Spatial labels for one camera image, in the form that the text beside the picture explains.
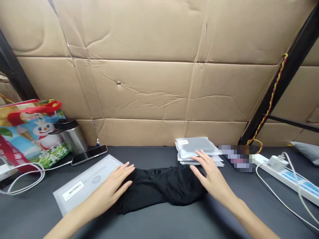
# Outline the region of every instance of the cartoon snowman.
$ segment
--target cartoon snowman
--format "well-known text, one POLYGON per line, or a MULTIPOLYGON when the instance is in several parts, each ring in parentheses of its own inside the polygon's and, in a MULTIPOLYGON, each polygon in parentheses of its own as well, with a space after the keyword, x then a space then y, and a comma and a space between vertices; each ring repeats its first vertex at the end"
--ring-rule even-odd
POLYGON ((45 119, 40 119, 35 121, 35 123, 37 127, 33 129, 33 133, 39 136, 37 143, 40 144, 44 150, 58 146, 62 142, 58 134, 49 134, 54 131, 52 123, 47 123, 45 119))

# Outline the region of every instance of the black thermos lid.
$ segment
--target black thermos lid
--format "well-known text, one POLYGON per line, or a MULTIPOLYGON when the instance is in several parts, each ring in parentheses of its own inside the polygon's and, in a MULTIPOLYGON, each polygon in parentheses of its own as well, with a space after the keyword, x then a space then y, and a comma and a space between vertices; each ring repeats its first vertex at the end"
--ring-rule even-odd
POLYGON ((77 127, 79 124, 76 119, 59 119, 53 125, 57 130, 68 130, 77 127))

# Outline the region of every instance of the gray pillow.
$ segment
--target gray pillow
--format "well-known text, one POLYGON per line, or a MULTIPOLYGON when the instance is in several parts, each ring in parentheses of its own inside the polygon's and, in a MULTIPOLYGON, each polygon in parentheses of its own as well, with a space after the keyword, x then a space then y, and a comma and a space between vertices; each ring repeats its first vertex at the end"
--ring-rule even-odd
POLYGON ((299 142, 291 142, 291 144, 310 159, 314 165, 319 166, 319 146, 299 142))

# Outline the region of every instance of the white label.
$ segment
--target white label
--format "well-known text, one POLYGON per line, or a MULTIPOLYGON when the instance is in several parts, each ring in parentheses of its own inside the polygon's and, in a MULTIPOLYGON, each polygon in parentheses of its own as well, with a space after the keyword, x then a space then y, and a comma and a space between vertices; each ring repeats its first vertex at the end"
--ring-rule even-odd
POLYGON ((179 145, 188 144, 188 141, 187 140, 181 140, 181 141, 178 141, 178 144, 179 145))
POLYGON ((84 187, 84 184, 80 181, 75 184, 72 188, 66 191, 62 196, 65 201, 68 201, 74 194, 76 194, 80 189, 84 187))

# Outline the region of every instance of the phone screen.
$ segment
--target phone screen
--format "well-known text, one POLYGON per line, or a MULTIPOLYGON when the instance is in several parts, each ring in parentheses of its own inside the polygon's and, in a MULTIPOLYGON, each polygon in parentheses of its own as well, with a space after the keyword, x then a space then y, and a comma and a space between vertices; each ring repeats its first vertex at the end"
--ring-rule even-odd
POLYGON ((107 148, 105 145, 95 149, 91 149, 89 151, 86 151, 84 153, 74 156, 72 159, 71 165, 78 164, 82 161, 85 161, 86 159, 92 158, 98 154, 105 153, 105 152, 107 152, 107 148))

